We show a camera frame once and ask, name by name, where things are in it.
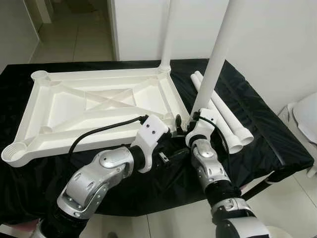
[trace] table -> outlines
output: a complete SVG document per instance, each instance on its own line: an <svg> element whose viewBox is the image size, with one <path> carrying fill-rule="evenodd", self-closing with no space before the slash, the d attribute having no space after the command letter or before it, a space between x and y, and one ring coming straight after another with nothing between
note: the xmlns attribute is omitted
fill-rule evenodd
<svg viewBox="0 0 317 238"><path fill-rule="evenodd" d="M190 112L197 94L190 74L204 73L207 59L171 61L171 77ZM66 62L8 65L0 75L2 114L0 117L0 149L15 137L32 90L30 78L36 70L66 72L100 69L157 67L159 61ZM232 112L254 135L254 141L237 154L231 155L231 180L243 186L255 178L269 175L243 195L249 199L274 182L313 165L313 158L265 104L251 85L229 62L225 62L216 91ZM212 136L219 159L225 156L221 140ZM171 166L158 166L147 174L134 173L111 189L97 212L107 215L139 216L205 199L196 172L190 165L188 149L179 139L166 146L176 154L167 154ZM66 155L34 159L21 168L0 162L0 224L18 224L44 217L47 209L81 166L91 162L101 151L75 153L68 161Z"/></svg>

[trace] white pipe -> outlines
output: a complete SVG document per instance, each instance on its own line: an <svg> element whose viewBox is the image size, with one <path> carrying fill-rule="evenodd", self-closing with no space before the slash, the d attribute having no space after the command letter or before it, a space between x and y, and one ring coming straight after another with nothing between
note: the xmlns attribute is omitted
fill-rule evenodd
<svg viewBox="0 0 317 238"><path fill-rule="evenodd" d="M229 0L226 13L214 44L201 89L199 90L192 112L198 112L200 108L205 108L217 83L220 71L228 53L231 35L235 28L235 23L241 8L240 0Z"/></svg>
<svg viewBox="0 0 317 238"><path fill-rule="evenodd" d="M172 51L173 30L175 29L174 25L177 1L179 0L170 0L169 3L162 59L158 67L162 71L170 71L170 58Z"/></svg>
<svg viewBox="0 0 317 238"><path fill-rule="evenodd" d="M190 78L192 79L192 82L193 82L196 90L199 91L201 83L200 83L197 75L192 74L192 75L190 75ZM239 152L240 150L242 150L243 145L241 144L241 141L239 140L239 138L236 135L234 135L232 133L231 129L229 128L229 126L227 125L225 120L223 119L223 117L220 114L220 112L218 111L217 107L213 104L213 102L210 99L208 102L208 108L212 109L212 110L216 110L219 114L216 125L218 126L219 130L221 130L221 132L222 132L222 134L223 134L223 136L228 144L229 153L235 154L235 153Z"/></svg>
<svg viewBox="0 0 317 238"><path fill-rule="evenodd" d="M195 75L199 81L203 80L203 75L199 71L196 71ZM215 106L218 108L233 133L239 137L242 145L250 144L254 139L253 135L247 128L243 127L237 117L232 113L226 103L224 103L224 101L215 91L211 95L211 100L214 102Z"/></svg>

